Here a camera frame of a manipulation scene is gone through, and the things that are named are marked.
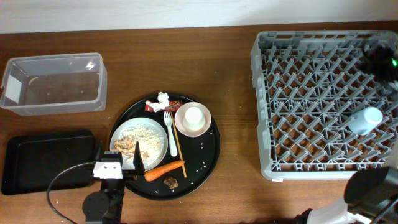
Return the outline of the red snack wrapper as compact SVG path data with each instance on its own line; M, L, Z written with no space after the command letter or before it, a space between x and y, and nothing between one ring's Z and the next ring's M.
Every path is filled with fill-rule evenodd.
M183 105L182 101L170 101L168 106L158 106L158 103L146 101L145 111L148 112L159 112L159 111L170 111L176 112Z

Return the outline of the grey plate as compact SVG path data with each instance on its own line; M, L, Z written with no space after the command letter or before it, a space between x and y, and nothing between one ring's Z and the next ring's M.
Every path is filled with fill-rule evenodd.
M110 140L110 151L122 154L122 169L135 169L137 142L145 171L158 166L168 151L167 134L158 122L149 118L130 119L116 128Z

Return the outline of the white cup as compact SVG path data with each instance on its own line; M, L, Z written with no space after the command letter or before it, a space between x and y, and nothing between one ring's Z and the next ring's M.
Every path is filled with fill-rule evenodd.
M205 124L205 117L199 107L192 106L186 110L184 115L184 126L191 131L198 131Z

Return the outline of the white tissue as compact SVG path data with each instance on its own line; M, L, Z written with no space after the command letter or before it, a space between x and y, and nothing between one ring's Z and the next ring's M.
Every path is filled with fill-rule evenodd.
M146 111L158 112L166 109L169 106L169 96L167 93L158 92L157 102L146 100Z

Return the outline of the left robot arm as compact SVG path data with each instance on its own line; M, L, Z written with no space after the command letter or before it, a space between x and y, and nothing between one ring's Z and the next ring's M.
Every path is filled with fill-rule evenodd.
M89 194L83 202L86 223L121 222L125 184L135 181L145 172L139 143L135 145L133 165L133 170L123 170L122 154L111 151L104 152L102 158L95 162L93 177L101 181L101 189Z

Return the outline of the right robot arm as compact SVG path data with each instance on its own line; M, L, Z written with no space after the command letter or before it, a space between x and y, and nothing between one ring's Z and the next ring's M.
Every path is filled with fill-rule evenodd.
M381 93L397 99L397 49L378 45L363 51L363 72L375 75ZM343 198L317 210L309 208L292 223L397 223L397 143L381 168L356 172Z

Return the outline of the orange carrot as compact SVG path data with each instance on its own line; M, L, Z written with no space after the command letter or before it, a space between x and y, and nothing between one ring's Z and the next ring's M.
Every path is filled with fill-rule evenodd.
M146 181L152 182L153 180L158 179L162 175L164 175L172 170L178 169L179 167L183 166L184 163L185 163L185 161L180 160L180 161L174 161L174 162L168 163L168 164L160 166L160 167L156 167L152 170L147 171L144 174L144 178Z

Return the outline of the pile of rice and shells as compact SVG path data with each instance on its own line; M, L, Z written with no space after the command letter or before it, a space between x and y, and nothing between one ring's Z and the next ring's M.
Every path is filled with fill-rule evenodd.
M126 162L132 162L137 141L144 166L151 166L161 156L164 147L164 138L153 128L138 124L125 129L113 142L111 150L127 157Z

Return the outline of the brown food scrap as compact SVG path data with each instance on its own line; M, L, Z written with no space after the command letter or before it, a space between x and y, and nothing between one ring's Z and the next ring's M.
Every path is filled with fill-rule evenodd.
M173 177L166 177L164 180L164 184L167 185L170 190L173 190L178 187L178 181Z

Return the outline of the light blue cup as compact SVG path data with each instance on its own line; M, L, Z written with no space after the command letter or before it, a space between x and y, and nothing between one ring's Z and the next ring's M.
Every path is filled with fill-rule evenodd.
M348 125L351 132L360 136L369 134L383 119L381 110L376 107L367 107L353 113L352 122Z

